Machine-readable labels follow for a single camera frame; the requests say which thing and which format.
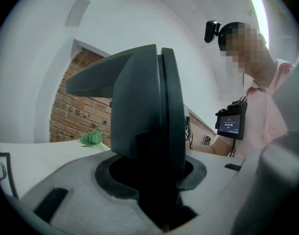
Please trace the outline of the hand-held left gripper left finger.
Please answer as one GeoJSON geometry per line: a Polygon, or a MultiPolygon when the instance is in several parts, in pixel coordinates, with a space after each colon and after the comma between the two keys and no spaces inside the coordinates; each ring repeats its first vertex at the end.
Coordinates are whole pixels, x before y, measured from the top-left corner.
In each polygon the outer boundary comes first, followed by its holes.
{"type": "Polygon", "coordinates": [[[95,169],[95,180],[108,195],[119,199],[139,199],[138,164],[134,159],[115,155],[95,169]]]}

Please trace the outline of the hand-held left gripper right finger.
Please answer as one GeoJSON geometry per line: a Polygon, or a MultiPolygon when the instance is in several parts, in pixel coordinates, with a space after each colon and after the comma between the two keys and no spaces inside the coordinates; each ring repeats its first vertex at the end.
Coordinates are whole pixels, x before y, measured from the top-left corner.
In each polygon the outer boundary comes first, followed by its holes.
{"type": "Polygon", "coordinates": [[[184,178],[176,184],[178,190],[193,190],[206,177],[207,168],[201,161],[185,156],[184,178]]]}

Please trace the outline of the dark grey plastic device housing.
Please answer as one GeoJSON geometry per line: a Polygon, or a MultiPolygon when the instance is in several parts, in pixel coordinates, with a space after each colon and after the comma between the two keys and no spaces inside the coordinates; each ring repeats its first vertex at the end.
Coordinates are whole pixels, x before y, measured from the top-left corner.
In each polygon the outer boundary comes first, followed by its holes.
{"type": "Polygon", "coordinates": [[[66,90],[112,99],[111,150],[137,161],[139,207],[161,229],[181,225],[185,119],[173,50],[147,45],[111,55],[69,78],[66,90]]]}

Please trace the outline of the person's right forearm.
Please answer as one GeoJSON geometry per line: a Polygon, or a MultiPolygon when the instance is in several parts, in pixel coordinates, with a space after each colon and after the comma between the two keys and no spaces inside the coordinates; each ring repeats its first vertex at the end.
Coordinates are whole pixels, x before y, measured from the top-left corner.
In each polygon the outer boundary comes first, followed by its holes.
{"type": "Polygon", "coordinates": [[[233,139],[218,136],[211,146],[197,145],[196,151],[227,157],[233,147],[233,139]]]}

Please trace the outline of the green artificial plant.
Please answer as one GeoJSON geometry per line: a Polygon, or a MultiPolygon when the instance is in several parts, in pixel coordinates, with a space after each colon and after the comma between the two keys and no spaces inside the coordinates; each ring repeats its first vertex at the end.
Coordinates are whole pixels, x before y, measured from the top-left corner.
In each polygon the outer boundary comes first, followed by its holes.
{"type": "Polygon", "coordinates": [[[105,151],[102,144],[102,133],[99,130],[88,132],[88,134],[81,137],[79,141],[81,142],[82,147],[97,147],[102,151],[105,151]]]}

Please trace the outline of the black chest-mounted screen device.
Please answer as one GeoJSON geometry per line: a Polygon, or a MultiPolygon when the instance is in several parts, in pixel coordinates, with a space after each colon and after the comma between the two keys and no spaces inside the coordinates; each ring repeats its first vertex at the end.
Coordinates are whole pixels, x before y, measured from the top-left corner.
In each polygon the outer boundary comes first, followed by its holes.
{"type": "Polygon", "coordinates": [[[243,139],[247,105],[247,102],[238,100],[215,113],[215,129],[219,136],[234,140],[243,139]]]}

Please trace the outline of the pink shirt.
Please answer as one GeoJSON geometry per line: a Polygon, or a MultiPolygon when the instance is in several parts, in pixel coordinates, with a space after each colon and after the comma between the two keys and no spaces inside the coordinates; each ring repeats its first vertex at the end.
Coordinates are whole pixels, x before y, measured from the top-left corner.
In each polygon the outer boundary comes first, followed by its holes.
{"type": "Polygon", "coordinates": [[[253,82],[247,90],[244,136],[235,144],[236,158],[245,159],[252,151],[263,148],[288,132],[272,96],[289,77],[294,66],[281,59],[277,59],[276,63],[277,69],[269,87],[253,82]]]}

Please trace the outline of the long ceiling tube light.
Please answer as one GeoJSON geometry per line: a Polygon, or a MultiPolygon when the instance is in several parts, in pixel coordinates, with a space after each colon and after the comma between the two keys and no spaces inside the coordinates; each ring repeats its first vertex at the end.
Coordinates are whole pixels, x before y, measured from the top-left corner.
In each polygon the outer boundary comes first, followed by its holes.
{"type": "Polygon", "coordinates": [[[251,0],[251,2],[256,14],[259,32],[265,38],[265,45],[269,49],[269,25],[263,0],[251,0]]]}

